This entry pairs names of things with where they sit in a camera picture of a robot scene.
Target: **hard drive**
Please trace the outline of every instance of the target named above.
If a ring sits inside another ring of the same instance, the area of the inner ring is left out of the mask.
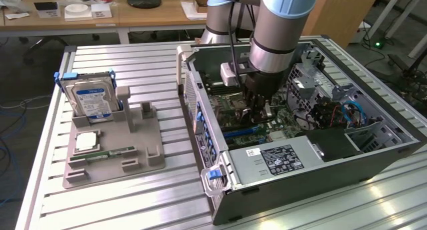
[[[111,112],[119,110],[115,98],[114,73],[63,73],[54,81],[66,95],[75,117],[86,116],[90,123],[113,120]]]

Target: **floor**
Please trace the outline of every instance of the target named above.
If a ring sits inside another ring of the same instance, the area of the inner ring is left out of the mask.
[[[385,5],[381,4],[378,7],[373,7],[370,9],[365,17],[366,22],[374,22],[384,6]],[[397,14],[397,11],[390,12],[380,26],[380,30],[386,28],[390,20]],[[406,54],[425,33],[427,26],[421,25],[412,19],[406,19],[392,38],[393,45],[386,44],[380,52],[384,55],[397,54],[401,59],[410,64],[413,60],[406,57]],[[201,35],[201,31],[192,30],[189,31],[189,35],[192,37],[198,37]],[[372,41],[380,38],[381,35],[381,31],[378,31],[373,36]],[[118,44],[118,36],[115,34],[105,33],[98,36],[99,40],[97,41],[91,40],[91,36],[89,34],[65,36],[63,40],[69,45],[74,46]],[[133,33],[130,34],[130,37],[133,43],[185,40],[185,35],[181,31],[158,32],[155,40],[151,39],[150,32],[139,32],[138,34]],[[34,96],[47,95],[54,87],[53,73],[59,67],[63,48],[58,43],[50,42],[31,55],[34,64],[31,66],[26,66],[22,64],[21,55],[30,44],[33,44],[39,38],[29,37],[27,39],[29,43],[21,44],[17,38],[9,38],[3,46],[1,46],[1,43],[3,43],[6,39],[0,39],[0,103],[9,100],[22,100],[33,98]],[[345,50],[361,64],[365,64],[381,57],[377,53],[366,50],[358,44],[349,45]],[[382,59],[373,62],[369,64],[369,68],[382,73],[392,73],[393,69],[386,65],[386,61],[386,59]],[[421,62],[418,70],[427,71],[427,59]],[[10,106],[13,104],[15,105],[15,103],[17,102],[10,102],[3,105]],[[27,107],[42,106],[47,103],[49,98],[41,98],[27,103]],[[15,114],[19,114],[21,111],[21,108],[15,108],[13,110]],[[10,197],[13,193],[15,193],[11,196],[10,201],[3,205],[0,205],[0,229],[2,230],[14,228],[46,111],[46,107],[39,109],[27,109],[25,113],[25,126],[14,136],[5,139],[7,148],[15,156],[17,168],[19,170],[21,177],[17,177],[18,175],[14,171],[14,167],[10,167],[3,176],[0,177],[0,203],[3,199]],[[0,113],[0,130],[3,129],[14,119],[15,117],[5,116]],[[0,171],[3,169],[5,164],[5,161],[0,161]]]

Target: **slotted aluminum table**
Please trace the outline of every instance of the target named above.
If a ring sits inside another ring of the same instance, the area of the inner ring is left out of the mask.
[[[314,38],[427,134],[424,117],[329,39]],[[210,224],[208,200],[176,91],[176,47],[192,43],[81,46],[75,51],[63,53],[61,73],[87,73],[111,68],[117,85],[130,87],[129,102],[153,102],[159,120],[165,168],[118,181],[63,189],[71,108],[55,87],[15,229],[425,229],[424,147],[360,184],[226,225]],[[329,62],[325,62],[324,70],[338,84],[345,83],[345,77]]]

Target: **wooden desk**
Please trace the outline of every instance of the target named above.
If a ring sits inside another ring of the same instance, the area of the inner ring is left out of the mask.
[[[0,37],[57,36],[74,34],[117,33],[121,44],[129,43],[129,32],[202,29],[205,21],[190,21],[184,15],[181,0],[161,0],[161,6],[153,9],[130,7],[126,0],[114,0],[110,6],[111,18],[83,21],[65,21],[63,17],[39,18],[34,2],[57,0],[22,0],[31,8],[30,16],[3,19],[10,11],[1,9]]]

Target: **hard drive label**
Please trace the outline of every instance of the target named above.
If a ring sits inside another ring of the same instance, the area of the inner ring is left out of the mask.
[[[304,165],[296,155],[292,146],[278,146],[260,151],[272,175],[278,175],[302,169]]]
[[[81,110],[90,119],[106,118],[111,114],[109,103],[103,100],[105,90],[102,88],[75,91],[81,104]]]

